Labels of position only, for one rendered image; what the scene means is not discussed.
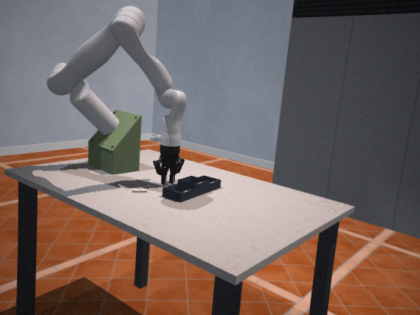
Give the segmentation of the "dark grey rack of three labelled bins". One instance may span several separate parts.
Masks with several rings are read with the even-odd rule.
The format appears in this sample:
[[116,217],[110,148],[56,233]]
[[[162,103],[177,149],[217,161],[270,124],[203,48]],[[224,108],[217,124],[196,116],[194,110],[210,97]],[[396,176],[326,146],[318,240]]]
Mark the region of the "dark grey rack of three labelled bins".
[[181,203],[207,192],[214,191],[215,189],[219,189],[220,183],[221,180],[213,177],[204,175],[201,177],[189,176],[179,179],[177,184],[164,187],[162,190],[162,197]]

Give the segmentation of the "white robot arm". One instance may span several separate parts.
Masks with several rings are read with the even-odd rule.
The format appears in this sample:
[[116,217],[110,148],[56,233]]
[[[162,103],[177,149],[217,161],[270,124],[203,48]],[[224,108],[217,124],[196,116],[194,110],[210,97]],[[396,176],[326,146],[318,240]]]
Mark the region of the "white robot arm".
[[178,147],[187,98],[182,91],[170,89],[173,81],[164,65],[143,47],[139,37],[144,26],[145,16],[140,9],[123,7],[101,31],[77,49],[67,64],[55,65],[47,79],[47,86],[54,94],[70,94],[70,102],[103,135],[110,134],[118,127],[119,120],[92,92],[84,79],[104,65],[121,46],[146,74],[160,104],[171,108],[170,115],[163,117],[161,135],[151,136],[150,141]]

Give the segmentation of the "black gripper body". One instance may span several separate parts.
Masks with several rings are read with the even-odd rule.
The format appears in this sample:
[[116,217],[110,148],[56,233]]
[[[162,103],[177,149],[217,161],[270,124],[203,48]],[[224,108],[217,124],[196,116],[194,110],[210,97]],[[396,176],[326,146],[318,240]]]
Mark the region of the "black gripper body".
[[[161,163],[164,167],[166,167],[167,160],[170,159],[170,167],[173,167],[173,159],[176,159],[176,162],[179,160],[179,152],[180,152],[180,146],[178,147],[168,147],[160,145],[160,157]],[[177,154],[177,155],[169,155],[169,154]]]

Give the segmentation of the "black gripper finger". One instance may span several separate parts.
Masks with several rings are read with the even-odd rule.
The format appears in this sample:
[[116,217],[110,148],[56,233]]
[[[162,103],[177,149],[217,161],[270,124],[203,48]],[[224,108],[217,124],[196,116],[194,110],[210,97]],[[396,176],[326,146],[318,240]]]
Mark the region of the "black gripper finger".
[[169,171],[169,167],[170,167],[170,159],[167,160],[166,167],[164,167],[161,164],[161,158],[158,159],[157,161],[153,161],[153,164],[155,166],[155,170],[157,174],[161,175],[161,184],[163,186],[166,186],[167,185],[167,172]]
[[179,158],[178,162],[176,163],[176,159],[173,159],[173,167],[169,167],[170,169],[169,183],[172,183],[172,185],[175,182],[175,175],[181,171],[184,161],[185,161],[184,159]]

